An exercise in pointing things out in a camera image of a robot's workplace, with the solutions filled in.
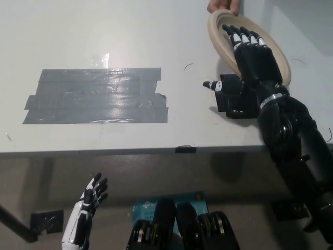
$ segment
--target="human finger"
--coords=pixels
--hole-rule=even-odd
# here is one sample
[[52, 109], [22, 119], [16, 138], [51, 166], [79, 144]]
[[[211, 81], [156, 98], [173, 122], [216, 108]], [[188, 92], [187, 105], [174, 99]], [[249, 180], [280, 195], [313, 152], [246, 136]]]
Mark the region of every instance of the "human finger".
[[230, 10], [234, 13], [235, 16], [238, 16], [240, 9], [241, 0], [232, 0], [230, 3]]
[[219, 9], [227, 9], [228, 8], [228, 0], [210, 0], [207, 10], [210, 13], [217, 11]]

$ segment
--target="black tape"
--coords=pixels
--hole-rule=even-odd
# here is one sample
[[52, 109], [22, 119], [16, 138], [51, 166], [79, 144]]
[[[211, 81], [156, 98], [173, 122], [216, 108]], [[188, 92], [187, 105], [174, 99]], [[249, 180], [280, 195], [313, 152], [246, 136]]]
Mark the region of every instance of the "black tape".
[[190, 145], [183, 145], [177, 147], [175, 152], [176, 154], [195, 154], [197, 152], [197, 148]]
[[273, 201], [271, 205], [277, 221], [298, 220], [309, 217], [305, 205], [294, 199]]
[[61, 233], [63, 227], [63, 210], [31, 214], [30, 230], [37, 235], [46, 233]]

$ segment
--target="black table leg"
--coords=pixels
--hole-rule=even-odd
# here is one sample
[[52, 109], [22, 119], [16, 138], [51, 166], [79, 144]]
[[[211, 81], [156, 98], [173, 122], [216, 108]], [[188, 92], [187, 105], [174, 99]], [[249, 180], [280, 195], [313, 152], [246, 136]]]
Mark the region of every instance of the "black table leg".
[[15, 234], [20, 236], [28, 243], [38, 240], [37, 234], [27, 228], [22, 222], [16, 219], [10, 212], [0, 205], [0, 222], [11, 229]]

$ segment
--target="white robotic hand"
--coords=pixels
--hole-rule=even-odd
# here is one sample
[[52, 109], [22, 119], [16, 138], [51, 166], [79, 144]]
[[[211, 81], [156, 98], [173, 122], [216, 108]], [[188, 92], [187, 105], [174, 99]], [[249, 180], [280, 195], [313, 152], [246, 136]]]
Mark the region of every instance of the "white robotic hand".
[[89, 236], [96, 209], [108, 197], [103, 193], [107, 189], [107, 178], [97, 183], [98, 173], [85, 188], [80, 200], [75, 204], [62, 237], [62, 250], [88, 250]]

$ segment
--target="gray duct tape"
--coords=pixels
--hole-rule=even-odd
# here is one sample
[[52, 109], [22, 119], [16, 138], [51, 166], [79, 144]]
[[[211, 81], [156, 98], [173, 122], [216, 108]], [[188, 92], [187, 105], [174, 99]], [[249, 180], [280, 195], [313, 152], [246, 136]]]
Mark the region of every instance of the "gray duct tape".
[[161, 81], [161, 68], [129, 69], [44, 69], [42, 82], [108, 82], [128, 81], [138, 77], [141, 81]]
[[56, 109], [56, 108], [139, 108], [166, 107], [167, 99], [160, 94], [102, 94], [102, 95], [30, 95], [25, 109]]
[[125, 81], [125, 82], [40, 82], [36, 95], [63, 95], [63, 94], [154, 94], [156, 81]]
[[160, 68], [43, 70], [25, 124], [167, 122]]
[[36, 109], [29, 110], [23, 124], [74, 124], [168, 122], [168, 108], [113, 108], [113, 109]]

